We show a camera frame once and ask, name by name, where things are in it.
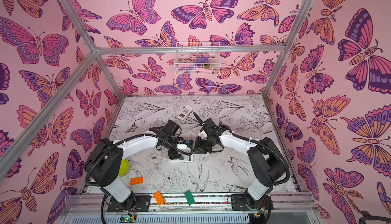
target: black cable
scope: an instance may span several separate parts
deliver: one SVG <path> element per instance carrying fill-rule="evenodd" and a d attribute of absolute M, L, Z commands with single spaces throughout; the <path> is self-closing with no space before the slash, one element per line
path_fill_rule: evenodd
<path fill-rule="evenodd" d="M 107 198 L 107 195 L 105 194 L 103 196 L 102 205 L 100 207 L 100 220 L 102 221 L 103 224 L 107 224 L 106 221 L 104 220 L 104 217 L 103 217 L 103 206 L 104 206 L 104 203 L 106 202 L 106 198 Z"/>
<path fill-rule="evenodd" d="M 232 133 L 232 135 L 236 138 L 239 138 L 239 139 L 242 139 L 242 140 L 245 140 L 245 141 L 249 141 L 249 142 L 252 142 L 252 143 L 255 143 L 255 144 L 258 144 L 264 148 L 266 148 L 267 150 L 269 150 L 282 164 L 282 166 L 284 167 L 285 169 L 285 178 L 280 180 L 280 181 L 276 181 L 273 185 L 277 186 L 279 184 L 282 184 L 282 183 L 285 183 L 289 180 L 289 178 L 291 177 L 291 173 L 289 172 L 289 167 L 288 167 L 288 164 L 286 163 L 285 159 L 284 158 L 281 158 L 273 149 L 271 149 L 266 143 L 263 143 L 262 141 L 257 141 L 257 140 L 253 140 L 253 139 L 249 139 L 249 138 L 245 138 L 243 136 L 240 136 L 240 135 L 237 135 L 235 133 Z"/>
<path fill-rule="evenodd" d="M 221 147 L 222 147 L 222 149 L 221 150 L 219 150 L 219 151 L 212 151 L 212 153 L 220 153 L 221 151 L 223 151 L 224 150 L 224 146 L 223 145 L 220 145 Z"/>

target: white wire basket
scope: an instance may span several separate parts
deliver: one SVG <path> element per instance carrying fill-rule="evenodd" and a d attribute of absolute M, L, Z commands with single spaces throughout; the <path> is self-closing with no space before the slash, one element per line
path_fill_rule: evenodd
<path fill-rule="evenodd" d="M 177 42 L 175 74 L 219 75 L 221 67 L 219 42 Z"/>

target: wire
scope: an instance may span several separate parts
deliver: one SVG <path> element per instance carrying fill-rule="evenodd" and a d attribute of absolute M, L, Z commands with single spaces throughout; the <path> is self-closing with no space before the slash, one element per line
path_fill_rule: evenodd
<path fill-rule="evenodd" d="M 223 151 L 224 150 L 224 146 L 223 145 L 220 145 L 221 147 L 222 147 L 222 149 L 221 150 L 219 150 L 219 151 L 212 151 L 212 153 L 220 153 L 221 151 Z"/>

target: pink wall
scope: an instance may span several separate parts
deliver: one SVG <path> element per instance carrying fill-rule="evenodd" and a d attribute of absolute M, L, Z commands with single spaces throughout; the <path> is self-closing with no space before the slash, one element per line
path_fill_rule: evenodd
<path fill-rule="evenodd" d="M 282 94 L 272 89 L 269 96 L 301 186 L 312 192 L 325 223 L 357 223 L 359 210 L 391 215 L 391 32 L 382 27 L 391 16 L 388 2 L 315 0 L 307 33 L 297 39 L 305 53 L 286 60 L 275 83 Z M 315 28 L 318 35 L 313 22 L 325 22 Z"/>
<path fill-rule="evenodd" d="M 63 14 L 56 0 L 26 0 L 32 3 L 29 8 L 22 0 L 13 0 L 13 10 L 10 1 L 8 0 L 6 6 L 0 6 L 0 157 L 32 117 L 41 110 L 46 99 L 52 96 L 54 89 L 51 88 L 51 81 L 55 82 L 57 90 L 77 67 L 77 55 L 81 57 L 82 54 L 88 53 L 82 40 L 77 43 L 75 32 L 62 30 Z M 41 40 L 36 41 L 36 36 L 40 36 Z M 42 56 L 39 55 L 38 46 L 34 42 L 42 45 Z M 53 60 L 51 55 L 57 58 L 49 65 L 45 60 Z M 12 219 L 11 223 L 52 223 L 58 216 L 48 218 L 50 213 L 61 212 L 61 206 L 54 204 L 57 197 L 60 199 L 65 197 L 66 193 L 73 194 L 81 186 L 83 172 L 79 169 L 95 143 L 85 144 L 86 148 L 90 147 L 85 151 L 83 144 L 80 144 L 82 139 L 72 140 L 72 133 L 76 131 L 74 138 L 77 138 L 79 129 L 87 129 L 89 134 L 87 127 L 94 128 L 91 127 L 93 123 L 95 126 L 97 120 L 103 118 L 105 122 L 102 127 L 95 128 L 103 135 L 108 129 L 106 108 L 109 114 L 116 108 L 116 104 L 109 105 L 104 94 L 105 90 L 110 90 L 110 86 L 103 74 L 99 75 L 98 87 L 100 90 L 95 87 L 88 74 L 83 81 L 77 83 L 70 96 L 45 124 L 46 128 L 40 131 L 42 134 L 33 140 L 34 146 L 27 147 L 2 179 L 0 206 L 5 208 L 0 211 L 0 216 L 3 216 L 0 219 L 1 224 L 8 223 L 9 219 Z M 86 118 L 80 108 L 76 89 L 84 94 L 88 90 L 90 95 L 94 91 L 96 98 L 101 92 L 96 114 L 88 114 Z M 67 170 L 67 164 L 74 165 Z M 42 170 L 47 170 L 46 178 L 40 178 Z"/>
<path fill-rule="evenodd" d="M 247 23 L 254 33 L 251 36 L 246 35 L 244 37 L 248 40 L 244 44 L 251 44 L 249 40 L 252 40 L 253 44 L 261 44 L 261 35 L 276 36 L 281 39 L 282 36 L 289 33 L 288 29 L 290 29 L 293 18 L 286 18 L 293 16 L 294 13 L 290 13 L 290 11 L 295 11 L 296 5 L 301 3 L 301 0 L 263 0 L 269 4 L 261 3 L 261 0 L 221 0 L 221 2 L 219 0 L 77 1 L 83 8 L 91 11 L 93 15 L 99 16 L 88 16 L 88 25 L 92 26 L 89 31 L 95 39 L 95 44 L 99 47 L 110 47 L 104 36 L 110 36 L 121 41 L 125 47 L 138 46 L 135 42 L 139 40 L 145 40 L 145 42 L 140 42 L 140 45 L 143 46 L 147 42 L 148 45 L 158 45 L 153 40 L 156 41 L 154 38 L 161 39 L 161 37 L 164 37 L 161 42 L 162 45 L 174 46 L 175 41 L 171 39 L 171 36 L 161 35 L 162 27 L 167 21 L 169 21 L 171 31 L 174 34 L 173 37 L 177 41 L 187 41 L 189 35 L 197 36 L 201 41 L 209 41 L 211 35 L 217 35 L 226 38 L 229 42 L 232 38 L 232 32 L 234 35 L 239 32 L 238 36 L 245 34 L 243 31 L 238 31 L 238 29 L 242 24 Z M 203 4 L 199 4 L 199 2 L 205 1 L 205 9 L 207 10 L 203 10 Z M 247 11 L 252 8 L 256 8 L 257 15 L 252 16 L 250 12 L 253 13 L 254 11 Z M 137 14 L 133 12 L 133 15 L 138 17 L 132 19 L 129 10 L 135 11 Z M 188 20 L 186 20 L 187 17 L 181 17 L 181 13 L 184 11 L 186 12 L 184 15 L 188 16 Z"/>

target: floral pattern table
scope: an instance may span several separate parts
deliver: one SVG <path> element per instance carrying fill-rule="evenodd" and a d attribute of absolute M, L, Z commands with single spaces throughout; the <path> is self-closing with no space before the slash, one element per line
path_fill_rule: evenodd
<path fill-rule="evenodd" d="M 271 138 L 280 149 L 261 96 L 135 96 L 126 97 L 110 139 L 123 139 L 165 125 L 171 119 L 182 128 L 181 136 L 195 140 L 201 128 L 193 115 L 182 121 L 178 113 L 190 105 L 201 119 L 213 119 L 244 136 Z M 143 177 L 143 184 L 130 188 L 136 193 L 243 192 L 255 178 L 249 158 L 232 148 L 220 153 L 195 154 L 191 163 L 169 163 L 168 149 L 148 148 L 128 158 L 129 170 L 122 180 Z M 293 192 L 291 180 L 273 191 Z M 100 192 L 90 187 L 87 192 Z"/>

